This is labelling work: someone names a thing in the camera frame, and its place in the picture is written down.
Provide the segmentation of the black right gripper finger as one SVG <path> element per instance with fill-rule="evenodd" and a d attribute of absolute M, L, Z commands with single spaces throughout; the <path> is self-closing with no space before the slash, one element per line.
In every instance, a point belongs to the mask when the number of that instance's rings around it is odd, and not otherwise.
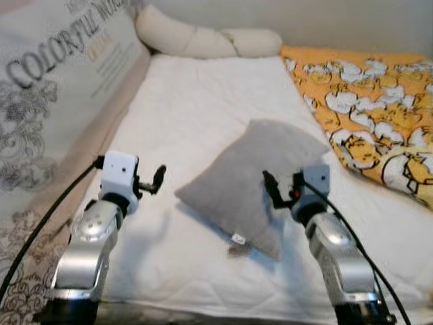
<path fill-rule="evenodd" d="M 262 171 L 265 192 L 268 194 L 273 208 L 284 208 L 285 202 L 279 192 L 279 183 L 269 171 Z"/>

